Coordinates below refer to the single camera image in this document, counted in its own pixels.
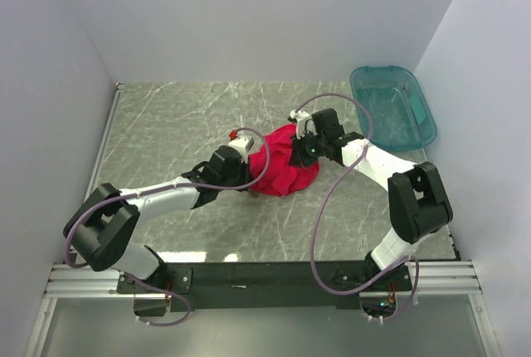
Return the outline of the red t shirt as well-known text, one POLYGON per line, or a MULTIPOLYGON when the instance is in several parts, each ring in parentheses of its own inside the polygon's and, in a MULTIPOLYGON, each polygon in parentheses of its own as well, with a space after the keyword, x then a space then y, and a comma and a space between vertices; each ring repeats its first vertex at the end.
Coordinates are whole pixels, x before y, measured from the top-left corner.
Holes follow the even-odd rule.
POLYGON ((295 129, 294 124, 287 124, 265 136, 270 149, 270 164, 264 176, 251 187, 252 191, 284 197, 308 188, 316 180, 318 163, 308 168, 290 165, 291 137, 295 135, 295 129))

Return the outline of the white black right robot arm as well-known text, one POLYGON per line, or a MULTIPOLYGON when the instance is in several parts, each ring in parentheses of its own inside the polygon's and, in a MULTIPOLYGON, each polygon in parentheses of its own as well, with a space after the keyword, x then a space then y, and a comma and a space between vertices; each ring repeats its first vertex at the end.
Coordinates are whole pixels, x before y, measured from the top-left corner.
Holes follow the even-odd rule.
POLYGON ((393 279, 391 265, 411 256, 421 242, 453 219, 437 167, 398 158, 355 131, 347 133, 334 109, 314 114, 292 110, 290 122, 295 124, 290 165, 307 168, 327 158, 353 167, 387 191, 391 229, 369 253, 372 264, 364 269, 368 286, 385 288, 393 279))

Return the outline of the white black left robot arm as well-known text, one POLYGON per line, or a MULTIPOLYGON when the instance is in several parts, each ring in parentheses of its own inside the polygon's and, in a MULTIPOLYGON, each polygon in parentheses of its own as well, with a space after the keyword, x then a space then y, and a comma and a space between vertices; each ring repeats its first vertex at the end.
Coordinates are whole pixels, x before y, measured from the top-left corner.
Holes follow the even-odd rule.
POLYGON ((101 184, 65 225, 63 236, 93 271, 127 272, 144 290, 155 292, 166 281, 164 261, 152 248, 131 242, 136 226, 178 210, 200 208, 225 189, 246 190, 250 181, 248 161, 223 145, 208 161, 166 183, 137 191, 101 184))

